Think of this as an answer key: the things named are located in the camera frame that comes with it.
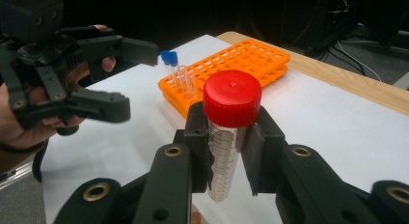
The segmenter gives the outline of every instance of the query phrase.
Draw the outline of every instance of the blue object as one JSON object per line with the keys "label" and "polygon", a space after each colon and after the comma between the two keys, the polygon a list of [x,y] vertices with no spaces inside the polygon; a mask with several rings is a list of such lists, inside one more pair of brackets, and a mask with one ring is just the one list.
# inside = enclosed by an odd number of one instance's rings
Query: blue object
{"label": "blue object", "polygon": [[163,50],[162,52],[160,52],[160,57],[162,58],[162,61],[165,63],[166,66],[171,65],[169,63],[168,55],[169,55],[169,50]]}
{"label": "blue object", "polygon": [[160,57],[162,58],[163,62],[166,66],[171,65],[172,67],[176,67],[177,62],[177,53],[171,52],[169,50],[164,50],[160,53]]}
{"label": "blue object", "polygon": [[168,53],[168,61],[172,67],[177,67],[177,53],[176,52],[169,52]]}

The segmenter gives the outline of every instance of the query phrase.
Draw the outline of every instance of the hand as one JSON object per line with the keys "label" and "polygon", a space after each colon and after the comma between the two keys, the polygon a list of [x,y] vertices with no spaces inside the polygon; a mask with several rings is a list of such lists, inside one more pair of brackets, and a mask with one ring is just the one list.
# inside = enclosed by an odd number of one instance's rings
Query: hand
{"label": "hand", "polygon": [[[95,25],[96,28],[105,28],[103,25]],[[104,58],[101,66],[105,71],[112,71],[116,64],[114,57]],[[68,77],[68,87],[74,89],[78,87],[78,81],[90,73],[88,64],[83,63],[72,70]],[[47,95],[43,87],[28,89],[29,99],[33,104],[47,100]],[[69,120],[70,126],[78,126],[84,119],[72,117]],[[9,93],[5,83],[0,86],[0,145],[23,151],[36,144],[39,144],[56,133],[56,127],[65,126],[58,118],[47,118],[42,120],[32,129],[22,129],[9,107]]]}

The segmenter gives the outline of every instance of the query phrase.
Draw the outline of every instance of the test tube rack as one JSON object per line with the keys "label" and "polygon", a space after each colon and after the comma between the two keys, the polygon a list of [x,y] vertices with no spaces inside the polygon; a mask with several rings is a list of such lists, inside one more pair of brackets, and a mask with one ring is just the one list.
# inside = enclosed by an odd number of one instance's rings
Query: test tube rack
{"label": "test tube rack", "polygon": [[272,45],[246,39],[223,49],[185,70],[194,74],[195,96],[192,98],[181,86],[175,86],[168,77],[158,82],[163,97],[186,119],[191,104],[203,100],[205,81],[220,70],[242,70],[253,75],[265,87],[287,72],[289,54]]}

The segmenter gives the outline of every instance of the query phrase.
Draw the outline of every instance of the small test tube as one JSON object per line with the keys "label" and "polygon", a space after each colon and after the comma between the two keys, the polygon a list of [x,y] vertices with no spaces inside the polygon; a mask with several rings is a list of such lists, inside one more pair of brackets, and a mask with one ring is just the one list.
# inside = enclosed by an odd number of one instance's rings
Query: small test tube
{"label": "small test tube", "polygon": [[171,64],[169,63],[168,54],[169,51],[164,50],[160,52],[160,57],[162,58],[162,61],[165,64],[166,76],[168,77],[169,83],[174,84],[174,70],[172,69]]}
{"label": "small test tube", "polygon": [[261,86],[247,72],[222,70],[204,84],[208,146],[214,157],[208,194],[216,202],[228,197],[246,129],[259,115],[260,100]]}
{"label": "small test tube", "polygon": [[175,87],[180,86],[180,78],[177,71],[178,68],[177,53],[174,51],[170,51],[168,53],[168,61],[173,73],[172,77],[174,78],[174,86]]}
{"label": "small test tube", "polygon": [[178,67],[177,72],[181,90],[186,93],[188,99],[191,100],[191,104],[197,102],[198,96],[196,92],[195,72],[189,70],[186,66]]}
{"label": "small test tube", "polygon": [[178,86],[180,83],[177,72],[178,68],[177,53],[169,50],[164,50],[160,53],[160,57],[162,58],[162,61],[165,64],[166,75],[169,83],[171,83],[173,87]]}

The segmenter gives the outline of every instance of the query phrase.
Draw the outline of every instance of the red cap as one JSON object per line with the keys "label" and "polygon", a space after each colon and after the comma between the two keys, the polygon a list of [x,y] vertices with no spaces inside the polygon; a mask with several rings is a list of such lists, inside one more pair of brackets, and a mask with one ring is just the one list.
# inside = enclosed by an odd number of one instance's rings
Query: red cap
{"label": "red cap", "polygon": [[204,84],[204,113],[218,126],[242,127],[259,115],[261,86],[251,74],[222,70]]}

